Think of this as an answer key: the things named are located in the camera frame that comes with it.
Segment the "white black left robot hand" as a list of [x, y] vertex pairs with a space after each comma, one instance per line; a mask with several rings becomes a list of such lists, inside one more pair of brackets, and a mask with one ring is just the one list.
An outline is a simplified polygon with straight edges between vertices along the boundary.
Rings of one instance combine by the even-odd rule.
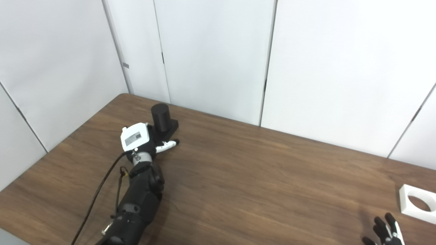
[[121, 143], [128, 160], [136, 165], [140, 162], [151, 162], [157, 154], [165, 152], [180, 141], [171, 139], [178, 129], [178, 121], [171, 119], [167, 130], [159, 128], [159, 124], [137, 123], [123, 127]]

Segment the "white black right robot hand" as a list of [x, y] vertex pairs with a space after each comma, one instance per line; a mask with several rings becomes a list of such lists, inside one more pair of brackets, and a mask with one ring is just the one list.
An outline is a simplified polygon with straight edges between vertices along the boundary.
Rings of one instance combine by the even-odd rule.
[[397, 220], [391, 213], [385, 214], [385, 220], [374, 218], [373, 231], [380, 240], [380, 245], [404, 245], [405, 241]]

